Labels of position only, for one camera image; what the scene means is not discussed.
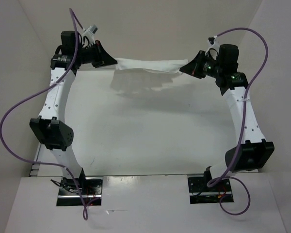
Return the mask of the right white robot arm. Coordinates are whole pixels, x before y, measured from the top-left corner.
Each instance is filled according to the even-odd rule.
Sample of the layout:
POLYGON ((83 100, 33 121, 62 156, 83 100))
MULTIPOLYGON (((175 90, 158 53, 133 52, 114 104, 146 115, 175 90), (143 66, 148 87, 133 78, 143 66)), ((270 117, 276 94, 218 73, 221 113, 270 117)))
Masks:
POLYGON ((203 186, 208 191, 215 190, 220 181, 240 171, 263 168, 275 150, 274 143, 268 141, 257 122, 249 93, 249 83, 244 73, 238 69, 239 49, 236 45, 223 44, 216 58, 208 51, 199 51, 196 57, 180 68, 182 73, 203 79, 215 79, 221 96, 226 101, 237 137, 237 145, 225 153, 224 161, 207 168, 209 175, 203 178, 203 186))

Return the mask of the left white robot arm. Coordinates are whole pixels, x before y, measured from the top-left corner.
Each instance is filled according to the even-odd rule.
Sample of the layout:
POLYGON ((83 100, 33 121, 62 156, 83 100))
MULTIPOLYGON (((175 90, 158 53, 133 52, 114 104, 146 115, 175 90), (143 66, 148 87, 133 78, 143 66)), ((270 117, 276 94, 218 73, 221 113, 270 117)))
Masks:
POLYGON ((73 129, 65 124, 67 98, 81 65, 91 64, 99 68, 116 65, 117 61, 105 51, 91 31, 64 31, 61 41, 50 62, 50 90, 38 118, 30 120, 30 128, 62 165, 63 180, 59 186, 70 187, 74 193, 81 194, 86 190, 87 182, 71 146, 73 129))

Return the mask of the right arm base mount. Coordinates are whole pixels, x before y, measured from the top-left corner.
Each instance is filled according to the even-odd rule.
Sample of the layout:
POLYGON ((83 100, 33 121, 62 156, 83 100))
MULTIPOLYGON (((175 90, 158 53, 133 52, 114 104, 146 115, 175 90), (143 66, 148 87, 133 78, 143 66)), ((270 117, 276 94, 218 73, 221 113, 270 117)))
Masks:
POLYGON ((204 175, 192 175, 187 177, 190 195, 190 204, 234 202, 229 180, 223 180, 214 187, 207 187, 204 175))

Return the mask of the white fabric skirt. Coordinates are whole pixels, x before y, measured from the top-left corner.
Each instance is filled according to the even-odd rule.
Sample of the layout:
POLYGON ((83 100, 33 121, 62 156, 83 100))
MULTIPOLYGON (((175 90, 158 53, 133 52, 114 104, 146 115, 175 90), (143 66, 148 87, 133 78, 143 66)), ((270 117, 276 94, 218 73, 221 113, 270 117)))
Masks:
POLYGON ((180 68, 189 62, 188 59, 145 61, 127 58, 116 61, 110 88, 123 93, 162 88, 182 75, 180 68))

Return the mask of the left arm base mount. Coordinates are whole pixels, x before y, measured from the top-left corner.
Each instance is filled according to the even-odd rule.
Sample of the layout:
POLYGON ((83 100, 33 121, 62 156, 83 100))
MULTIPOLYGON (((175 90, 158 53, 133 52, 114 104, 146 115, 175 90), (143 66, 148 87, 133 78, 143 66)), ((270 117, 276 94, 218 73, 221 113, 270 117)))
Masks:
MULTIPOLYGON (((59 187, 56 206, 82 206, 77 187, 72 180, 62 178, 61 181, 50 180, 59 187)), ((84 203, 87 206, 100 206, 102 202, 103 177, 85 177, 84 183, 79 184, 84 203)))

